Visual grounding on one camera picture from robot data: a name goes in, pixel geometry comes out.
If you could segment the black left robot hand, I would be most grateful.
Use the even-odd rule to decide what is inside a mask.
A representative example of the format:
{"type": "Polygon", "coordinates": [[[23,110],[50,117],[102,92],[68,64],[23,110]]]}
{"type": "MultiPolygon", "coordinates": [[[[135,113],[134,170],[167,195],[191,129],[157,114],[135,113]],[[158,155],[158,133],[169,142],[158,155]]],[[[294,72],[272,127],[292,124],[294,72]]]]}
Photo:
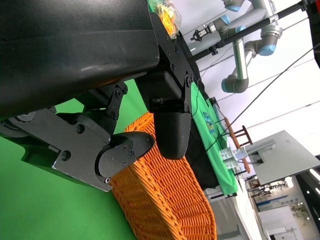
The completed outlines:
{"type": "Polygon", "coordinates": [[[108,192],[154,145],[183,158],[192,81],[145,0],[0,3],[0,135],[47,172],[108,192]]]}

